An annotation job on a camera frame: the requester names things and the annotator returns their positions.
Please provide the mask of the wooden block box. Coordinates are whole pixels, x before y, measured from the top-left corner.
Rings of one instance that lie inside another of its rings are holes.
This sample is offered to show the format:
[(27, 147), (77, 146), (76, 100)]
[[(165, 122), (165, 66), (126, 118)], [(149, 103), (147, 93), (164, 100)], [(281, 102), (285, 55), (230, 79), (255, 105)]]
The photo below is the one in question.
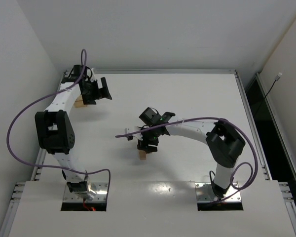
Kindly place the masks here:
[(82, 96), (78, 96), (74, 102), (74, 107), (75, 108), (83, 108), (83, 107), (87, 107), (87, 104), (84, 104), (83, 98)]

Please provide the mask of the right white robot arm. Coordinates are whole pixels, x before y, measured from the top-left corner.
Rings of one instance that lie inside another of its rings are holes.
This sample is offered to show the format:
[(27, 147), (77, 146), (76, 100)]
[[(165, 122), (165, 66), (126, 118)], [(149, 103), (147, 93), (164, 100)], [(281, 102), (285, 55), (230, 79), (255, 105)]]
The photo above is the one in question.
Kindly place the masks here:
[(246, 144), (235, 128), (223, 121), (186, 121), (172, 112), (160, 115), (150, 107), (140, 114), (139, 119), (150, 128), (141, 133), (137, 144), (137, 149), (147, 154), (157, 152), (161, 135), (181, 136), (207, 145), (217, 163), (211, 187), (216, 197), (224, 197)]

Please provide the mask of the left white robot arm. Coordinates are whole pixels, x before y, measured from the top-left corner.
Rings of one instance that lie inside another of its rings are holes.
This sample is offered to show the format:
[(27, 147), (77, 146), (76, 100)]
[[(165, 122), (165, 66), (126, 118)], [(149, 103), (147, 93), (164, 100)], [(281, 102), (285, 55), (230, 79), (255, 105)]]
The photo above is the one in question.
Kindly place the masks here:
[(112, 99), (107, 81), (97, 81), (93, 69), (74, 65), (65, 72), (59, 93), (43, 111), (35, 114), (39, 146), (53, 155), (61, 166), (69, 191), (83, 199), (92, 199), (96, 190), (78, 158), (73, 155), (75, 133), (69, 113), (78, 97), (84, 105), (95, 105), (97, 100)]

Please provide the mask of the wooden cube five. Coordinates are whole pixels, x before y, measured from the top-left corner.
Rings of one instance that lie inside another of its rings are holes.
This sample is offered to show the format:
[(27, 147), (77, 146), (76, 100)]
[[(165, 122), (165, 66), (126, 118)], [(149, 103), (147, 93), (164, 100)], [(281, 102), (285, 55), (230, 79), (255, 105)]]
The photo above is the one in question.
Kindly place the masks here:
[(146, 160), (147, 159), (146, 152), (139, 150), (139, 158), (140, 158), (140, 160)]

